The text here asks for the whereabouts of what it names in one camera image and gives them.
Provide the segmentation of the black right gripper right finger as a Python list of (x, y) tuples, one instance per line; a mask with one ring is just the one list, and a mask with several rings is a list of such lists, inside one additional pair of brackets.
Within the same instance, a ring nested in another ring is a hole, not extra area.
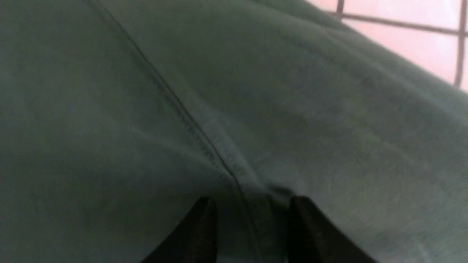
[(288, 208), (289, 263), (375, 263), (306, 196)]

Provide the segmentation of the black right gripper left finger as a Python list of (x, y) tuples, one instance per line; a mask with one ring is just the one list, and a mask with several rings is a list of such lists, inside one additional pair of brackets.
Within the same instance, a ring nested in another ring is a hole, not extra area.
[(217, 261), (217, 204), (199, 198), (183, 220), (143, 263), (215, 263)]

